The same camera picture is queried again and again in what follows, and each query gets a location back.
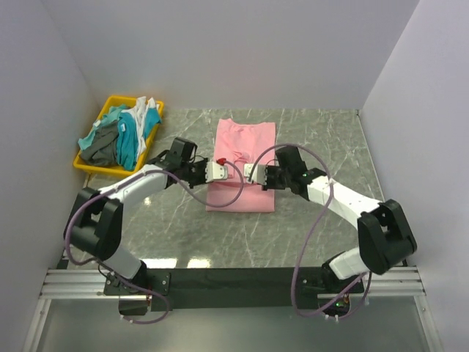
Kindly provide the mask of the pink t shirt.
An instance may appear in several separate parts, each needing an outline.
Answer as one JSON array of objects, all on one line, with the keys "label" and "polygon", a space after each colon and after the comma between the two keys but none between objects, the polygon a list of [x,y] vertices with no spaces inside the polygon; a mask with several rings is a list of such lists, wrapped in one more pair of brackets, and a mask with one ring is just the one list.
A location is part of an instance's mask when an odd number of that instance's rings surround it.
[{"label": "pink t shirt", "polygon": [[[231,119],[220,120],[216,130],[214,159],[225,158],[241,172],[245,164],[252,164],[262,152],[276,142],[276,124],[238,124]],[[235,213],[272,213],[275,211],[275,191],[264,191],[260,185],[244,182],[228,167],[227,180],[208,185],[207,211]]]}]

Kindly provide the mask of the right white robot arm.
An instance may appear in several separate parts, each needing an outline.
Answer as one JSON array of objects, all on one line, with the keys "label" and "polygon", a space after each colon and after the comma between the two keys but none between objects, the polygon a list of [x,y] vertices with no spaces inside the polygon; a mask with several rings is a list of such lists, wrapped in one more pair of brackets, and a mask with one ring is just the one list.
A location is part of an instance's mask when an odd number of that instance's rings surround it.
[{"label": "right white robot arm", "polygon": [[284,144],[275,154],[276,165],[257,164],[245,176],[264,191],[288,188],[309,202],[323,205],[358,232],[357,247],[322,265],[322,286],[327,291],[339,292],[349,278],[359,274],[382,275],[416,252],[416,240],[397,201],[366,197],[328,177],[324,170],[309,169],[296,146]]}]

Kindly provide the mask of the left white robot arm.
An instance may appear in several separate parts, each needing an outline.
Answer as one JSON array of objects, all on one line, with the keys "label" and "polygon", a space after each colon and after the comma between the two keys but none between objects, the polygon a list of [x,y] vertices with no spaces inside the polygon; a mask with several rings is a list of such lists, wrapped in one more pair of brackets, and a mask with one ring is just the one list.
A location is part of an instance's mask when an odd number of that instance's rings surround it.
[{"label": "left white robot arm", "polygon": [[148,281],[147,265],[122,244],[125,210],[152,194],[185,181],[189,188],[207,182],[208,158],[197,145],[177,137],[171,148],[150,159],[140,170],[100,190],[83,188],[77,195],[64,231],[65,251],[73,246],[121,276],[127,293],[141,293]]}]

